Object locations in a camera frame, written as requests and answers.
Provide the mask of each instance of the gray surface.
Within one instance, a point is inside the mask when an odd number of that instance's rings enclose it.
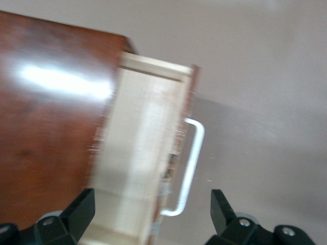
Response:
[[[327,1],[0,0],[0,9],[120,33],[144,56],[202,67],[203,152],[186,211],[165,219],[158,244],[213,234],[211,188],[264,227],[296,225],[326,244]]]

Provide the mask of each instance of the brown wooden panel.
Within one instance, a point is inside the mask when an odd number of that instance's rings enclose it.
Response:
[[[30,226],[87,185],[123,36],[0,11],[0,223]]]

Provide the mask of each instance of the handle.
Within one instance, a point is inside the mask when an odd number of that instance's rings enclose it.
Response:
[[[190,193],[190,188],[191,188],[195,168],[198,162],[200,150],[202,147],[203,137],[204,137],[204,126],[202,125],[202,123],[190,118],[186,118],[185,122],[195,126],[195,135],[193,139],[193,144],[192,144],[188,164],[186,166],[182,186],[179,192],[177,207],[175,210],[164,209],[161,211],[161,215],[169,216],[169,217],[180,215],[184,211]]]

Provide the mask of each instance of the screw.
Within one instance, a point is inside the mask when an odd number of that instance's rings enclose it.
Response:
[[[285,235],[288,235],[288,236],[295,236],[295,232],[291,229],[291,228],[288,228],[288,227],[283,227],[282,228],[282,231]]]
[[[9,226],[4,226],[0,228],[0,234],[6,233],[9,230]]]
[[[244,218],[240,219],[239,222],[240,222],[241,226],[249,227],[251,225],[250,221],[248,221],[247,219],[244,219]]]
[[[54,218],[48,218],[45,221],[43,221],[43,225],[47,226],[47,225],[51,225],[53,223]]]

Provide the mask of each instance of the furniture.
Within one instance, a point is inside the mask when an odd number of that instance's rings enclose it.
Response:
[[[26,228],[91,186],[82,244],[152,243],[198,68],[138,56],[120,35],[6,12],[0,30],[0,223]]]

